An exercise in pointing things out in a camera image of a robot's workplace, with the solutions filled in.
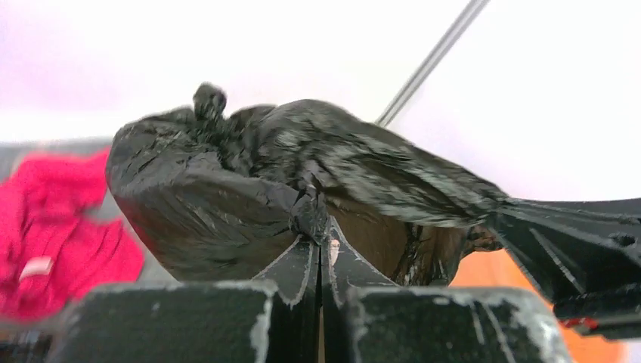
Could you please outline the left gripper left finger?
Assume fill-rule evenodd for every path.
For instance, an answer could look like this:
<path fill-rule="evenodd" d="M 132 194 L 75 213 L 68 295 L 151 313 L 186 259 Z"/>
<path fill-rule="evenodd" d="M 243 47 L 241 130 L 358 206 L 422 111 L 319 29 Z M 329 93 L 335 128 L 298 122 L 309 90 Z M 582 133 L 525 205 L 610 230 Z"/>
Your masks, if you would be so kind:
<path fill-rule="evenodd" d="M 256 277 L 112 284 L 74 308 L 51 362 L 314 362 L 319 249 L 298 239 Z"/>

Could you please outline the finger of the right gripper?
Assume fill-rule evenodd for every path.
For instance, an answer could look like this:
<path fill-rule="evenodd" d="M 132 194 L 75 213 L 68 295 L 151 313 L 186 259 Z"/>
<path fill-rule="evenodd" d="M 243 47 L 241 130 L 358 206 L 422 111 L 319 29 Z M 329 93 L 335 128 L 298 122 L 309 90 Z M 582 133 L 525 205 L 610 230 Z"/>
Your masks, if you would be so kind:
<path fill-rule="evenodd" d="M 548 301 L 640 282 L 640 200 L 524 200 L 488 230 Z"/>

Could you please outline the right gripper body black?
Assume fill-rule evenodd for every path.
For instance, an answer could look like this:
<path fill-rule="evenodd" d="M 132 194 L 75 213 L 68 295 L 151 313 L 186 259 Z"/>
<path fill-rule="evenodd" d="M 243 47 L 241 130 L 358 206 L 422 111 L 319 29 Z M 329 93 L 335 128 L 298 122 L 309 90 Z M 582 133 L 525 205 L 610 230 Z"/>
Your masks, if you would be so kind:
<path fill-rule="evenodd" d="M 640 338 L 640 285 L 586 293 L 553 305 L 559 323 L 576 333 L 607 340 Z"/>

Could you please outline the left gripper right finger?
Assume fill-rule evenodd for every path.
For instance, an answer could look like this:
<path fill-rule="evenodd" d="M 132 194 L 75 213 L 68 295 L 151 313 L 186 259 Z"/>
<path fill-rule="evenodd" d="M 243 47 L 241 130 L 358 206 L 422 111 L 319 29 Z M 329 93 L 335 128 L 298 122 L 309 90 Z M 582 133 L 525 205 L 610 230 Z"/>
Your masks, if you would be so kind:
<path fill-rule="evenodd" d="M 329 362 L 569 362 L 556 319 L 510 287 L 402 287 L 331 219 L 322 247 Z"/>

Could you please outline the black plastic trash bag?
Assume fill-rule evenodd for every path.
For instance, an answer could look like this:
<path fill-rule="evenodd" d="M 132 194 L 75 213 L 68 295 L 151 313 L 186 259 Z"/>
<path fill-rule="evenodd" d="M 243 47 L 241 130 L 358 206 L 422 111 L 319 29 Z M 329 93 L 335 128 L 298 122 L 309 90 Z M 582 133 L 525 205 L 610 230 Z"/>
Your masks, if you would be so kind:
<path fill-rule="evenodd" d="M 107 158 L 110 193 L 175 279 L 250 278 L 333 223 L 398 284 L 448 284 L 498 249 L 487 223 L 512 201 L 464 167 L 326 101 L 226 103 L 203 83 L 192 105 L 124 125 Z"/>

